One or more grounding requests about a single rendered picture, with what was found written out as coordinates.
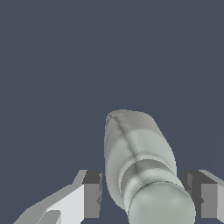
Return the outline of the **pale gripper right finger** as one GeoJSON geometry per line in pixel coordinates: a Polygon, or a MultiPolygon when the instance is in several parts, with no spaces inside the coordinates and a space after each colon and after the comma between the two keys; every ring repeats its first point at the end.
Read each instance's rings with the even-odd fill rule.
{"type": "Polygon", "coordinates": [[[201,218],[216,218],[224,223],[224,180],[206,170],[182,171],[180,177],[196,213],[201,218]]]}

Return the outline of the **pale grey-green bottle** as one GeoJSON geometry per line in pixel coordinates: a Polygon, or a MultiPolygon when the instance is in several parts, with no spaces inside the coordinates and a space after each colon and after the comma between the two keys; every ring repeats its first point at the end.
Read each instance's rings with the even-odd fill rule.
{"type": "Polygon", "coordinates": [[[172,148],[150,115],[108,113],[104,157],[108,191],[129,224],[195,223],[195,205],[177,177],[172,148]]]}

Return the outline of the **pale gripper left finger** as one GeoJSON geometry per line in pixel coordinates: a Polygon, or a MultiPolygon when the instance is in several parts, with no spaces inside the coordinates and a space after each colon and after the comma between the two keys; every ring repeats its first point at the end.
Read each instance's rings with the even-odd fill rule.
{"type": "Polygon", "coordinates": [[[13,224],[81,224],[99,218],[102,171],[79,170],[71,185],[27,208],[13,224]]]}

